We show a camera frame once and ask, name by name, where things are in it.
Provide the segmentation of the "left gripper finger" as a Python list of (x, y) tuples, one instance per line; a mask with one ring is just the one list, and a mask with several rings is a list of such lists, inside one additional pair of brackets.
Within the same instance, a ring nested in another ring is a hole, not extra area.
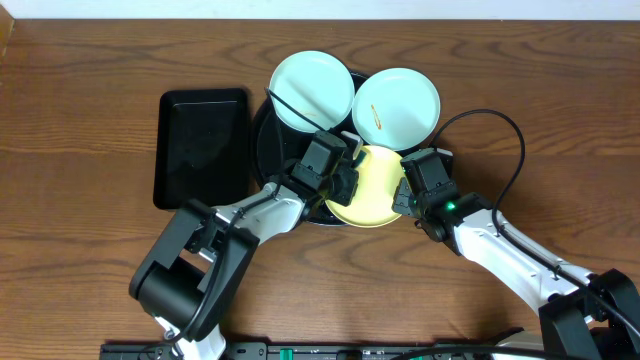
[(356, 135), (349, 131), (341, 131), (340, 136), (351, 151), (352, 159), (356, 160), (361, 152), (363, 139), (359, 135)]
[(351, 167), (338, 167), (331, 177), (328, 199), (342, 206), (349, 206), (358, 187), (359, 172)]

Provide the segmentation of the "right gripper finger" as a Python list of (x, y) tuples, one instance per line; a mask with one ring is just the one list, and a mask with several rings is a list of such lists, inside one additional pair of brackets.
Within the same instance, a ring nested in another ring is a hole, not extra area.
[(449, 150), (436, 148), (436, 154), (440, 158), (447, 176), (451, 178), (453, 172), (453, 153)]
[(409, 186), (408, 180), (405, 177), (402, 177), (394, 193), (392, 210), (403, 216), (414, 216), (414, 200), (415, 197)]

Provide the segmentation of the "yellow plate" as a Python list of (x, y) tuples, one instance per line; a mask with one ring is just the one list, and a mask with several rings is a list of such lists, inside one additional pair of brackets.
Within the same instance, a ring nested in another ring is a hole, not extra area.
[(327, 201), (330, 212), (342, 222), (361, 228), (387, 225), (400, 217), (393, 209), (394, 194), (404, 170), (402, 157), (393, 150), (365, 145), (364, 159), (356, 167), (359, 173), (357, 189), (349, 206)]

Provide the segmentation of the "green yellow sponge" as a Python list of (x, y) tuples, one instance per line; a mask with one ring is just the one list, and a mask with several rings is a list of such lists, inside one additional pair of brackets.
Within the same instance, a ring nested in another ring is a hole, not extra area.
[(358, 156), (352, 161), (352, 168), (357, 168), (366, 158), (367, 153), (364, 150), (360, 150)]

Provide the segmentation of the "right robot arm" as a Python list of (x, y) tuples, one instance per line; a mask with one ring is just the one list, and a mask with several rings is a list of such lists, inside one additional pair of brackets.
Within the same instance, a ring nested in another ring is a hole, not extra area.
[(595, 274), (516, 229), (478, 193), (462, 195), (453, 155), (421, 149), (401, 159), (394, 211), (498, 278), (538, 315), (543, 349), (584, 359), (639, 356), (639, 292), (617, 269)]

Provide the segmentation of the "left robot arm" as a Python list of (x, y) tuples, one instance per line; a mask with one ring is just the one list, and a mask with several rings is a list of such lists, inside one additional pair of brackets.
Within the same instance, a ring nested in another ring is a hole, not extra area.
[(179, 208), (134, 273), (129, 294), (165, 330), (140, 359), (218, 359), (219, 323), (257, 248), (294, 230), (326, 201), (350, 204), (363, 140), (316, 132), (303, 155), (282, 164), (262, 190), (231, 205), (191, 200)]

